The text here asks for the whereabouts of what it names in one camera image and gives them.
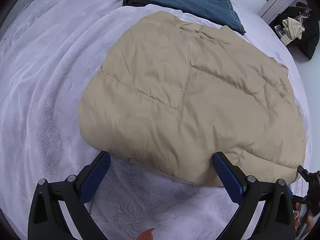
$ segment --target curtain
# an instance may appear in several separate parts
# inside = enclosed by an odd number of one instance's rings
[[[267,23],[270,24],[278,14],[282,13],[294,0],[269,0],[258,15]]]

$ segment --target black mechanical device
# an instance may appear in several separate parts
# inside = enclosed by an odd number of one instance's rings
[[[31,204],[28,239],[75,239],[58,202],[64,201],[83,240],[107,240],[84,204],[92,199],[110,163],[110,155],[102,151],[78,175],[70,175],[64,181],[53,183],[40,179]],[[269,183],[260,182],[252,175],[246,176],[238,166],[232,165],[222,152],[212,156],[212,163],[231,200],[239,204],[238,210],[217,240],[240,240],[259,201],[265,201],[265,204],[250,240],[295,240],[302,234],[307,216],[316,216],[319,213],[320,171],[308,173],[299,166],[298,172],[309,183],[308,194],[302,198],[293,195],[283,179]],[[301,215],[301,226],[297,232],[292,209],[296,202],[302,203],[301,206],[306,208]]]

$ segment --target fleece blanket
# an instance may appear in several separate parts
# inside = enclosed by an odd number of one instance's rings
[[[308,168],[310,116],[294,61],[261,18],[233,6],[247,30],[243,38],[289,68],[306,130]],[[161,10],[183,21],[221,27],[157,5],[137,8],[122,7],[122,0],[35,0],[0,41],[0,208],[23,235],[27,235],[37,181],[61,181],[78,174],[99,153],[79,132],[77,108],[89,80],[124,31]],[[303,195],[307,188],[300,179],[292,189]],[[134,239],[154,227],[155,240],[212,240],[237,205],[223,188],[192,186],[113,158],[87,208],[108,239]],[[79,237],[74,228],[71,231]]]
[[[230,0],[123,0],[123,5],[145,6],[156,4],[179,9],[211,22],[227,25],[230,29],[245,34],[245,30]]]

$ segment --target black jacket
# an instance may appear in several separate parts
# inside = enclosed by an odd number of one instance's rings
[[[282,20],[285,20],[288,17],[294,19],[299,15],[300,11],[304,11],[304,9],[288,7],[282,14],[278,15],[278,17],[270,24],[270,27],[273,31],[275,31],[274,27],[279,24],[283,27]],[[295,46],[298,46],[308,59],[311,59],[319,42],[319,20],[313,11],[310,11],[309,14],[310,17],[303,21],[305,31],[302,33],[302,39],[295,39],[292,43]]]

